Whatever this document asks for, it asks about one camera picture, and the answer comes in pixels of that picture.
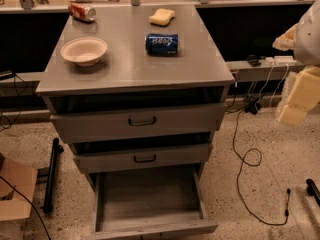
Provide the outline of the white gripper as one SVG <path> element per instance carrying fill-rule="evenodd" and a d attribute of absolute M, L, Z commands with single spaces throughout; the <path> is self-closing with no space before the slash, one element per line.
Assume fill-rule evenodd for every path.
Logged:
<path fill-rule="evenodd" d="M 295 58 L 306 66 L 299 73 L 290 72 L 276 110 L 278 122 L 287 126 L 299 124 L 320 102 L 320 0 L 316 0 L 298 24 L 277 37 L 272 47 L 294 49 Z"/>

